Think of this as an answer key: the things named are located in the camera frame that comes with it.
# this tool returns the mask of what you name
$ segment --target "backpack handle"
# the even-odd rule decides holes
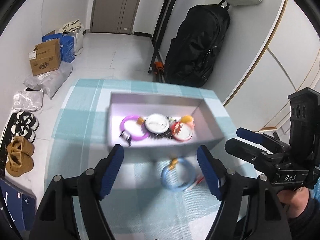
[[[221,6],[222,7],[222,4],[223,3],[225,3],[226,1],[225,0],[222,0],[220,3],[219,3],[219,6]],[[228,10],[229,9],[229,7],[230,7],[230,4],[229,3],[227,3],[227,5],[226,5],[226,9]]]

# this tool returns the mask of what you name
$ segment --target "brown boot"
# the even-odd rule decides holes
[[[35,147],[23,136],[15,136],[12,143],[7,147],[7,152],[22,152],[28,156],[32,156]]]
[[[11,176],[20,177],[33,169],[33,160],[22,152],[11,152],[8,153],[8,162],[5,168]]]

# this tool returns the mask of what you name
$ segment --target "blue ring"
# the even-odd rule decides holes
[[[181,163],[188,170],[189,173],[189,182],[183,183],[182,185],[170,185],[167,182],[167,176],[169,173],[169,166],[165,166],[161,172],[161,184],[166,189],[174,192],[182,192],[189,188],[196,181],[196,168],[186,159],[178,158],[178,162]]]

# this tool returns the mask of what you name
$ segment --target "black and white slipper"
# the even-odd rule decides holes
[[[17,119],[19,122],[28,125],[33,131],[39,127],[39,122],[32,113],[21,111],[17,113]]]
[[[11,127],[11,133],[13,136],[23,136],[31,143],[36,139],[35,132],[28,125],[20,122],[17,122]]]

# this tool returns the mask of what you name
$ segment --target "open box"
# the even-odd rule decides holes
[[[128,143],[120,138],[120,123],[129,115],[146,118],[151,114],[162,114],[176,119],[192,115],[195,124],[192,138],[186,142],[179,142],[174,139],[149,137],[142,141],[132,141],[129,147]],[[194,156],[200,145],[206,145],[211,150],[224,137],[204,99],[153,94],[111,93],[107,129],[109,149],[115,144],[122,145],[125,163]],[[141,126],[135,121],[126,122],[125,129],[135,135],[143,135]]]

